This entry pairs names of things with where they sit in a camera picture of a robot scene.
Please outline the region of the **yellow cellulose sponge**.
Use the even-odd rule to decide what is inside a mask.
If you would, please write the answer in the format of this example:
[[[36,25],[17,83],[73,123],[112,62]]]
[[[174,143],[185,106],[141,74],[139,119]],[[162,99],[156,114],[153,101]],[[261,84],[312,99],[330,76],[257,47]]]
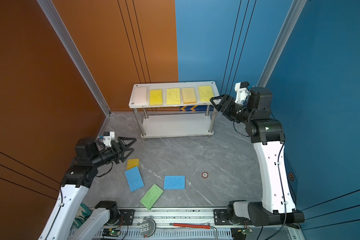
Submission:
[[[210,99],[214,97],[212,86],[198,86],[198,92],[200,96],[200,102],[208,103]]]
[[[181,104],[180,88],[166,89],[166,104],[167,105]]]

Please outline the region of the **orange-yellow thick sponge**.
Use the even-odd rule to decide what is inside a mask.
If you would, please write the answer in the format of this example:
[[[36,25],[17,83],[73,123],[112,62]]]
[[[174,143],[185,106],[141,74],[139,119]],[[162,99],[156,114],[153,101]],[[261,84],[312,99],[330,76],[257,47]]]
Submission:
[[[184,104],[195,104],[197,103],[197,97],[194,88],[183,88],[182,89],[183,103]]]

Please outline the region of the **white foam sponge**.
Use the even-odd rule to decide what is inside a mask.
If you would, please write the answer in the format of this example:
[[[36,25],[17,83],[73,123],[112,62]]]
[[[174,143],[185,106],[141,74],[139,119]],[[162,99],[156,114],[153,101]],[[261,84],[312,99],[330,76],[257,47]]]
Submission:
[[[146,87],[136,87],[133,91],[133,103],[134,105],[145,104],[148,101],[148,90]]]

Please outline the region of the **yellow foam sponge front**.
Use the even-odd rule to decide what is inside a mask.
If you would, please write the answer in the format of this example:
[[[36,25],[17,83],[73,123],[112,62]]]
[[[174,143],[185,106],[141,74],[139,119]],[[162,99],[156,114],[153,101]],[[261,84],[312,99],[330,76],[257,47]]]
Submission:
[[[162,89],[150,90],[150,106],[163,105],[163,91]]]

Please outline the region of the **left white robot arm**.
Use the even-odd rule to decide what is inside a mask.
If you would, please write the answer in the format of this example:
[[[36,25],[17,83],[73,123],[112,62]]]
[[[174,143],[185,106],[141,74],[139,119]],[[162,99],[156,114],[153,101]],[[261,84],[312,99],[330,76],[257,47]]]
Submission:
[[[67,240],[79,207],[98,174],[99,167],[125,162],[134,152],[137,140],[127,137],[104,136],[100,142],[94,137],[80,139],[76,157],[66,171],[59,196],[40,235],[41,240]]]

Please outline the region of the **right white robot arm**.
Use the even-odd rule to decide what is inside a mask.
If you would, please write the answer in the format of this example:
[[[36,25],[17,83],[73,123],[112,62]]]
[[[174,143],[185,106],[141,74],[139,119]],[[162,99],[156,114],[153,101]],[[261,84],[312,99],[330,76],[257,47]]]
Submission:
[[[249,220],[256,227],[300,224],[305,221],[290,193],[284,160],[286,137],[280,121],[272,119],[273,94],[267,88],[249,90],[242,105],[229,95],[211,98],[215,110],[234,123],[243,123],[256,151],[261,179],[260,202],[233,201],[228,205],[230,221]]]

